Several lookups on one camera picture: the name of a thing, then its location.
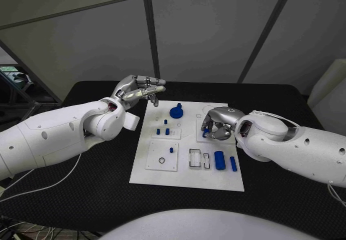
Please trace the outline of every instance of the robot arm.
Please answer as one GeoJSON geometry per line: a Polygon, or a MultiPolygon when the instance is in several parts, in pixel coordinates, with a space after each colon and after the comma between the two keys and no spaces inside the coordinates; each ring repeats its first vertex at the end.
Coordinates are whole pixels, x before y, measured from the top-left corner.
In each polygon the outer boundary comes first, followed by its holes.
{"type": "Polygon", "coordinates": [[[165,84],[162,79],[130,75],[112,97],[41,113],[0,132],[0,180],[71,159],[113,140],[123,127],[135,131],[140,118],[126,111],[142,98],[158,106],[165,84]]]}
{"type": "MultiPolygon", "coordinates": [[[[299,125],[289,128],[280,116],[273,116],[260,111],[244,115],[237,109],[217,107],[202,131],[213,129],[214,123],[220,130],[234,130],[238,147],[256,160],[275,161],[306,178],[346,188],[346,137],[299,125]]],[[[207,137],[224,140],[220,130],[207,137]]]]}

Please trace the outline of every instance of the black tablecloth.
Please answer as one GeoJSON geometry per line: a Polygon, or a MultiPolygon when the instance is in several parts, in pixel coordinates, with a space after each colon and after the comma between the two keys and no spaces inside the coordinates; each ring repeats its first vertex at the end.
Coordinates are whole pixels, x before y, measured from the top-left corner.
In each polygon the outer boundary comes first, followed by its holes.
{"type": "MultiPolygon", "coordinates": [[[[78,82],[64,106],[109,97],[117,81],[78,82]]],[[[322,125],[298,89],[290,85],[169,82],[159,99],[228,103],[250,113],[282,115],[302,126],[322,125]]],[[[0,204],[11,218],[57,228],[107,232],[130,220],[174,209],[217,209],[249,214],[325,238],[346,237],[346,209],[332,198],[326,184],[285,170],[275,162],[251,159],[238,149],[246,192],[130,184],[148,101],[130,110],[140,116],[136,131],[122,130],[113,141],[96,145],[67,180],[48,190],[0,204]]],[[[77,157],[37,169],[4,197],[57,183],[77,157]]],[[[344,196],[344,189],[337,189],[344,196]]]]}

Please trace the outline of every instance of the white board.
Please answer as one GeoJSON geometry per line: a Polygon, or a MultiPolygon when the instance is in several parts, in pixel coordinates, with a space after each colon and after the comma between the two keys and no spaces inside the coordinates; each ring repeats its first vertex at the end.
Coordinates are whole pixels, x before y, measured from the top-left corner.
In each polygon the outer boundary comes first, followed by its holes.
{"type": "Polygon", "coordinates": [[[159,107],[155,107],[149,101],[133,162],[132,184],[246,191],[234,135],[228,142],[215,139],[211,139],[210,142],[198,142],[198,135],[202,135],[202,131],[198,131],[201,129],[198,120],[205,119],[207,113],[213,108],[227,106],[227,103],[161,101],[159,107]],[[175,119],[171,117],[171,109],[178,106],[178,103],[182,103],[184,116],[175,119]],[[153,138],[155,129],[158,128],[181,129],[181,139],[153,138]],[[174,143],[179,144],[177,171],[146,169],[152,142],[156,142],[156,148],[161,146],[165,151],[174,143]],[[205,167],[191,169],[191,149],[201,150],[202,161],[205,161],[204,154],[210,154],[210,169],[205,169],[205,167]],[[224,152],[226,170],[217,170],[215,168],[217,151],[224,152]],[[233,156],[238,168],[237,172],[233,171],[230,159],[233,156]]]}

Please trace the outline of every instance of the black textured surface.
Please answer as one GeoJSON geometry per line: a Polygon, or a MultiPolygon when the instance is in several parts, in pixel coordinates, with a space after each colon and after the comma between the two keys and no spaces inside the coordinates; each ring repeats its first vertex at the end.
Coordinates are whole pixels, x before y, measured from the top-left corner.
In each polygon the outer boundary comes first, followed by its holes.
{"type": "MultiPolygon", "coordinates": [[[[109,97],[117,83],[77,83],[64,106],[109,97]]],[[[322,129],[290,85],[169,82],[166,87],[166,92],[158,95],[162,100],[228,103],[246,113],[262,110],[322,129]]],[[[123,129],[113,141],[99,144],[81,155],[74,173],[58,186],[0,203],[5,216],[44,226],[107,232],[152,213],[202,208],[262,217],[324,239],[346,237],[346,209],[331,197],[326,184],[282,169],[275,162],[256,161],[241,149],[246,192],[130,184],[146,106],[143,100],[130,110],[140,116],[138,130],[123,129]]],[[[35,170],[4,197],[57,183],[76,162],[77,157],[35,170]]],[[[338,191],[345,196],[346,191],[339,188],[338,191]]]]}

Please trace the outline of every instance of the white round object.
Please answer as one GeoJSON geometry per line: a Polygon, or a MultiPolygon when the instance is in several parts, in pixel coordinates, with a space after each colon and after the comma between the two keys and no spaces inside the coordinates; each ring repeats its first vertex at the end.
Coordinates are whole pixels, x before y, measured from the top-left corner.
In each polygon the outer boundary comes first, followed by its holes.
{"type": "Polygon", "coordinates": [[[179,209],[148,215],[100,240],[316,240],[293,228],[241,213],[179,209]]]}

